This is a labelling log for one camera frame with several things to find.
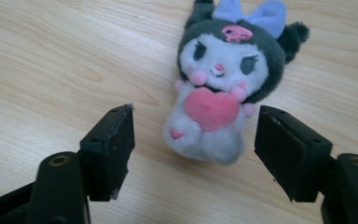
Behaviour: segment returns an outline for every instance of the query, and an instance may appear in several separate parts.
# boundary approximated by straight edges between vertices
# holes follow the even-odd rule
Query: plush eye
[[[194,51],[194,60],[199,61],[205,55],[206,47],[205,45],[197,42],[196,51]]]
[[[241,71],[245,75],[251,74],[255,69],[255,62],[257,62],[257,55],[242,58]]]

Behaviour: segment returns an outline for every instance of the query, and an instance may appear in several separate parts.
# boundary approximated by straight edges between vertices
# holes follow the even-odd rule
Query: black ear
[[[290,63],[300,50],[301,44],[307,41],[310,36],[310,29],[301,22],[294,22],[284,27],[282,35],[278,38],[278,43],[286,54],[286,63]]]
[[[199,21],[210,20],[213,10],[213,0],[196,0],[194,2],[193,12],[186,22],[185,29]]]

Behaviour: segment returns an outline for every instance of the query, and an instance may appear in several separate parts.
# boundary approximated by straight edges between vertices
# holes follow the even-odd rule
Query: wood grain
[[[306,23],[310,39],[256,108],[291,113],[334,143],[334,157],[358,154],[358,1],[284,2],[288,22]],[[34,181],[47,156],[77,151],[107,110],[133,103],[130,174],[117,201],[90,204],[93,223],[322,223],[323,196],[290,203],[254,154],[257,115],[231,166],[186,160],[164,144],[191,8],[191,0],[0,1],[0,195]]]

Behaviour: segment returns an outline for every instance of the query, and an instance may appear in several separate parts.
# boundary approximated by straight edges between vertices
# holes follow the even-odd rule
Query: stuffed animal
[[[220,164],[244,151],[243,128],[282,79],[309,29],[285,25],[281,1],[266,1],[242,15],[239,0],[196,0],[179,45],[181,78],[176,103],[164,127],[178,154]]]

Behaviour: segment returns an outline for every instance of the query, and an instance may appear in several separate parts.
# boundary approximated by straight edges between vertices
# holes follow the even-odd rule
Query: black robotic claw
[[[87,197],[117,198],[134,147],[132,105],[110,110],[77,153],[45,158],[34,183],[0,197],[0,223],[90,223]]]
[[[358,224],[358,155],[330,156],[332,144],[290,114],[262,105],[255,153],[290,200],[315,202],[324,195],[326,224]]]

